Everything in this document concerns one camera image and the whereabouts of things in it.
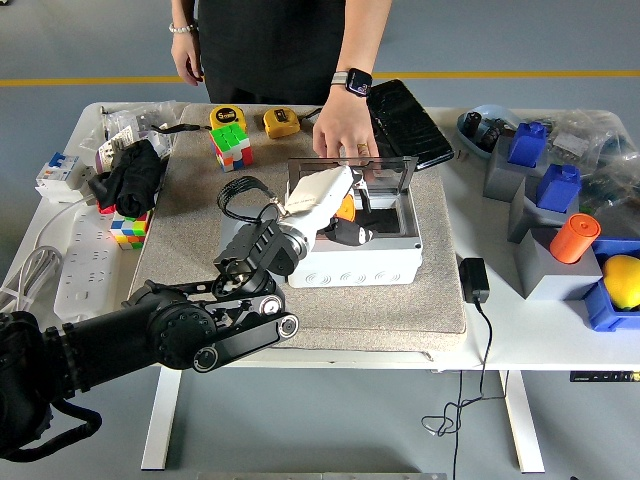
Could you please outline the person's left hand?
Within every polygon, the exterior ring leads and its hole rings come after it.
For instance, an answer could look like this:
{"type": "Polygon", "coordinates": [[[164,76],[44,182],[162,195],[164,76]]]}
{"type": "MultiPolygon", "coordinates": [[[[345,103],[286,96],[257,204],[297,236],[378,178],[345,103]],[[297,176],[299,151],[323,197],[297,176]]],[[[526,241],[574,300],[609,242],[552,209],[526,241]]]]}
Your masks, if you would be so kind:
{"type": "Polygon", "coordinates": [[[367,100],[334,85],[313,127],[313,149],[322,158],[377,157],[367,100]]]}

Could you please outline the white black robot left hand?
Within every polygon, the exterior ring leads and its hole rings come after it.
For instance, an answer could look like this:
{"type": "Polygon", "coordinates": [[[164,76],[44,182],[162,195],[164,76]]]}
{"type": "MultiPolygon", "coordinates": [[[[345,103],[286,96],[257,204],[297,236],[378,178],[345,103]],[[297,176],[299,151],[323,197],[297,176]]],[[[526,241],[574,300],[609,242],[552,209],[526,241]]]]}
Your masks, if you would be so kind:
{"type": "Polygon", "coordinates": [[[353,183],[348,166],[319,171],[299,180],[285,201],[286,214],[278,223],[283,233],[292,238],[300,258],[312,251],[317,232],[330,225],[353,183]]]}

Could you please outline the person's right hand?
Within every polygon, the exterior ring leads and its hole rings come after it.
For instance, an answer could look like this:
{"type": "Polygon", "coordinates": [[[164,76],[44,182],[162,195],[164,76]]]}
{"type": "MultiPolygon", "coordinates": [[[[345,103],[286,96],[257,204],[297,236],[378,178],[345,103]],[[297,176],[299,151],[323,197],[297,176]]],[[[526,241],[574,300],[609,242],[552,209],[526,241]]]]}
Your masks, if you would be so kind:
{"type": "Polygon", "coordinates": [[[171,55],[181,80],[191,86],[204,81],[200,62],[199,37],[196,31],[174,33],[171,55]]]}

